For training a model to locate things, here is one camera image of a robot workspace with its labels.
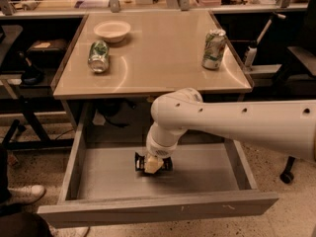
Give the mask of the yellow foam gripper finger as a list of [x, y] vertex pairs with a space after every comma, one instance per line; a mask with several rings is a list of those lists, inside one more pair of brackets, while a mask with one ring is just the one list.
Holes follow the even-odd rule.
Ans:
[[145, 157], [144, 172], [147, 174], [155, 174], [164, 164], [164, 161], [156, 156], [148, 154]]

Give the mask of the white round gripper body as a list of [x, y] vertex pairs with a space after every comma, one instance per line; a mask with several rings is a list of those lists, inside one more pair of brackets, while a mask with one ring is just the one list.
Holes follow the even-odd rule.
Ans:
[[178, 143], [171, 146], [160, 145], [153, 139], [151, 134], [148, 134], [146, 138], [146, 149], [148, 153], [161, 159], [169, 158], [176, 150], [177, 145]]

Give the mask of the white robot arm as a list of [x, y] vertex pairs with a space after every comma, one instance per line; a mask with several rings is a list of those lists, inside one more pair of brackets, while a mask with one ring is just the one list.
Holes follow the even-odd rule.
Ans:
[[316, 101], [205, 103], [193, 88], [151, 106], [144, 171], [156, 173], [187, 130], [252, 143], [309, 162], [316, 159]]

